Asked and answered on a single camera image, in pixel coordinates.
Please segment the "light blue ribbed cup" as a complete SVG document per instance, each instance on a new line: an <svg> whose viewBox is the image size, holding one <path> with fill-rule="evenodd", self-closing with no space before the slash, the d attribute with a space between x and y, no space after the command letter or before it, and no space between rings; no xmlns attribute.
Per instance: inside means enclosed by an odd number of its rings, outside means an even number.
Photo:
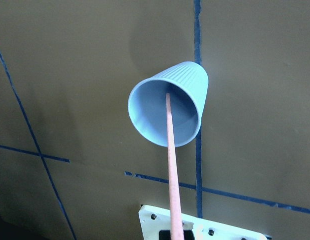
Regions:
<svg viewBox="0 0 310 240"><path fill-rule="evenodd" d="M166 94L170 94L176 147L198 134L208 92L205 69L192 61L174 65L132 89L128 113L135 129L150 142L167 146Z"/></svg>

